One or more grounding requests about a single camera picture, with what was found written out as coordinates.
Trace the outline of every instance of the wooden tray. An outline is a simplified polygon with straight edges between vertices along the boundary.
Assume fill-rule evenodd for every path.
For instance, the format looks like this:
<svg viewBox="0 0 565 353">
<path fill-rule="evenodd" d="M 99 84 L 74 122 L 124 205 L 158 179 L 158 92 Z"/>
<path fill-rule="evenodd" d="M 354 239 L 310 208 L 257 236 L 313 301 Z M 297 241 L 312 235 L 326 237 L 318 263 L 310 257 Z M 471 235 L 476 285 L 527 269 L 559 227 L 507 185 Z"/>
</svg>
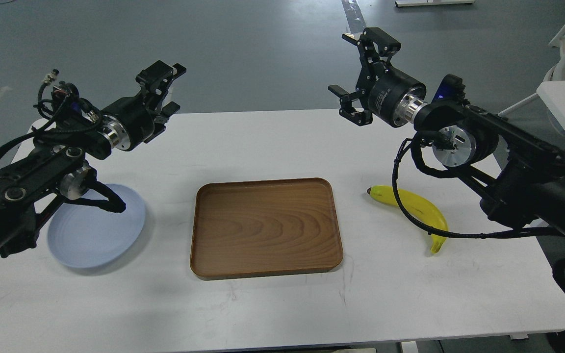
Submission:
<svg viewBox="0 0 565 353">
<path fill-rule="evenodd" d="M 343 259 L 324 179 L 215 183 L 197 194 L 191 269 L 202 279 L 326 272 Z"/>
</svg>

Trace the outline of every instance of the white table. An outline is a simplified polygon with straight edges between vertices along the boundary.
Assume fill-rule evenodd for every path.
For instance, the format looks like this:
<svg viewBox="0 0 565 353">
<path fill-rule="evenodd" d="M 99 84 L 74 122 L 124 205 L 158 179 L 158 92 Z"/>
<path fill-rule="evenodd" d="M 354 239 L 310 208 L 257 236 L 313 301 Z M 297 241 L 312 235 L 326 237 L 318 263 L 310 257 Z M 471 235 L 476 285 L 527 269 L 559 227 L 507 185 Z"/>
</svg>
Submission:
<svg viewBox="0 0 565 353">
<path fill-rule="evenodd" d="M 133 152 L 90 163 L 148 206 L 143 234 L 94 271 L 38 248 L 0 259 L 0 352 L 185 352 L 329 346 L 565 329 L 565 296 L 536 239 L 430 237 L 365 193 L 389 184 L 411 126 L 356 127 L 337 110 L 178 114 Z M 18 156 L 29 152 L 26 143 Z M 493 158 L 482 163 L 498 170 Z M 478 197 L 403 163 L 401 187 L 455 231 L 491 231 Z M 321 177 L 345 252 L 330 273 L 202 281 L 189 268 L 195 195 L 211 182 Z"/>
</svg>

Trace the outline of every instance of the tray rim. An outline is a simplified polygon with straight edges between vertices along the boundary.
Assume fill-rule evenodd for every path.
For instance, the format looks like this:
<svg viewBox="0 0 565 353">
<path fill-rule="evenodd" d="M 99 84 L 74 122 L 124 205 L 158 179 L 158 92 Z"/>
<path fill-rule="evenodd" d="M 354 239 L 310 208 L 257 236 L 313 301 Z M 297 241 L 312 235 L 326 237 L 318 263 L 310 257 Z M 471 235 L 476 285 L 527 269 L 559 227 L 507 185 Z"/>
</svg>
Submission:
<svg viewBox="0 0 565 353">
<path fill-rule="evenodd" d="M 319 183 L 320 185 L 327 187 L 328 189 L 328 194 L 330 195 L 330 199 L 332 201 L 332 214 L 333 214 L 333 221 L 334 221 L 334 230 L 335 230 L 335 238 L 337 239 L 337 251 L 338 251 L 338 257 L 336 259 L 336 261 L 334 261 L 334 266 L 325 266 L 325 267 L 319 267 L 319 268 L 309 268 L 309 269 L 304 269 L 301 273 L 298 273 L 298 270 L 278 270 L 278 271 L 269 271 L 269 272 L 245 272 L 245 273 L 240 273 L 240 274 L 235 274 L 235 275 L 229 275 L 229 274 L 219 274 L 219 273 L 202 273 L 202 271 L 197 270 L 195 268 L 195 264 L 193 263 L 193 251 L 195 250 L 195 231 L 196 231 L 196 226 L 197 226 L 197 215 L 198 212 L 200 211 L 200 203 L 198 202 L 200 197 L 209 189 L 211 189 L 211 187 L 215 186 L 220 186 L 220 185 L 242 185 L 242 184 L 272 184 L 272 185 L 276 185 L 276 184 L 281 184 L 281 183 L 298 183 L 298 182 L 306 182 L 306 181 L 315 181 L 316 183 Z M 196 194 L 196 198 L 195 198 L 195 212 L 193 213 L 193 232 L 191 235 L 191 252 L 190 252 L 190 259 L 189 259 L 189 265 L 191 268 L 191 271 L 193 271 L 193 273 L 199 277 L 200 279 L 203 280 L 215 280 L 215 279 L 235 279 L 235 278 L 245 278 L 245 277 L 271 277 L 271 276 L 284 276 L 284 275 L 304 275 L 304 274 L 308 274 L 308 273 L 324 273 L 324 272 L 328 272 L 331 270 L 334 270 L 336 268 L 338 268 L 342 261 L 343 261 L 343 257 L 344 257 L 344 252 L 343 252 L 343 244 L 341 241 L 341 232 L 339 230 L 339 219 L 337 217 L 337 212 L 336 212 L 336 206 L 334 203 L 334 193 L 333 193 L 333 187 L 332 185 L 323 178 L 320 177 L 311 177 L 311 178 L 287 178 L 287 179 L 265 179 L 265 180 L 253 180 L 253 181 L 225 181 L 222 183 L 207 183 L 203 186 L 200 187 L 200 189 L 198 190 L 197 194 Z"/>
</svg>

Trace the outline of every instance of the black cable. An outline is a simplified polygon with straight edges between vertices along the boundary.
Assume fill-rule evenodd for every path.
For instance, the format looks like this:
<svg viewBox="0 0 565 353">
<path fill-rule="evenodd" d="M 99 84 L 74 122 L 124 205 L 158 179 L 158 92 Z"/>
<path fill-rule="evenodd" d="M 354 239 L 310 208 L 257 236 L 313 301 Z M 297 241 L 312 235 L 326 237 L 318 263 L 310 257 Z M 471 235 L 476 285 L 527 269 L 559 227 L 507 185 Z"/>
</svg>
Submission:
<svg viewBox="0 0 565 353">
<path fill-rule="evenodd" d="M 70 203 L 72 205 L 83 205 L 83 206 L 94 206 L 101 208 L 102 210 L 114 213 L 121 213 L 126 210 L 126 203 L 108 186 L 102 184 L 97 179 L 91 179 L 86 181 L 86 187 L 95 190 L 100 195 L 103 195 L 107 200 L 90 200 L 90 199 L 76 199 L 68 200 L 65 199 L 65 203 Z"/>
<path fill-rule="evenodd" d="M 428 232 L 428 234 L 437 234 L 441 235 L 442 237 L 447 238 L 471 238 L 471 239 L 485 239 L 485 238 L 493 238 L 493 239 L 511 239 L 511 238 L 520 238 L 520 237 L 531 237 L 534 235 L 555 235 L 555 236 L 562 236 L 561 233 L 556 231 L 554 228 L 549 227 L 534 227 L 534 228 L 521 228 L 521 229 L 512 229 L 512 230 L 505 230 L 503 232 L 493 232 L 493 233 L 455 233 L 455 232 L 448 232 L 446 230 L 441 230 L 432 226 L 429 226 L 426 223 L 418 221 L 402 204 L 400 199 L 400 195 L 398 192 L 398 167 L 402 161 L 402 157 L 406 154 L 406 152 L 411 149 L 412 143 L 415 143 L 413 139 L 405 139 L 402 141 L 402 144 L 396 154 L 396 158 L 394 159 L 394 170 L 392 172 L 392 188 L 394 189 L 394 198 L 396 199 L 396 203 L 402 214 L 413 223 L 418 228 Z"/>
<path fill-rule="evenodd" d="M 67 103 L 69 103 L 68 100 L 69 100 L 69 97 L 65 97 L 65 99 L 62 101 L 62 104 L 60 105 L 60 107 L 58 107 L 56 112 L 54 112 L 53 116 L 51 116 L 51 118 L 49 118 L 47 123 L 45 123 L 44 125 L 42 125 L 38 129 L 36 129 L 36 130 L 34 130 L 34 131 L 32 131 L 28 134 L 19 136 L 18 138 L 12 139 L 11 141 L 4 143 L 4 145 L 2 145 L 0 147 L 0 160 L 3 158 L 3 156 L 6 155 L 7 152 L 9 152 L 9 150 L 13 149 L 19 143 L 22 143 L 23 141 L 25 141 L 29 138 L 33 138 L 34 136 L 37 136 L 38 134 L 43 132 L 45 129 L 50 127 L 51 124 L 53 124 L 54 121 L 56 121 L 56 119 L 58 119 L 58 116 L 60 116 L 60 113 L 62 112 L 65 105 L 67 105 Z"/>
</svg>

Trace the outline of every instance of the screw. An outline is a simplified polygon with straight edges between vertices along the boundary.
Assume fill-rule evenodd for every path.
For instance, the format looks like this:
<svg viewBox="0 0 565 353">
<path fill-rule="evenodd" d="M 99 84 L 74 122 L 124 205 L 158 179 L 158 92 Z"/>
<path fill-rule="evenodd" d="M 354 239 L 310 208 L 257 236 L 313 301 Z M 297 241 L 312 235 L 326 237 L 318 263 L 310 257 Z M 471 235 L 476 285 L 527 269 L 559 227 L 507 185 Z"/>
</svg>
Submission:
<svg viewBox="0 0 565 353">
<path fill-rule="evenodd" d="M 77 148 L 77 147 L 67 148 L 67 152 L 65 154 L 68 157 L 76 158 L 82 154 L 82 150 L 81 148 Z"/>
<path fill-rule="evenodd" d="M 19 201 L 25 197 L 25 189 L 20 187 L 8 188 L 4 197 L 8 201 Z"/>
</svg>

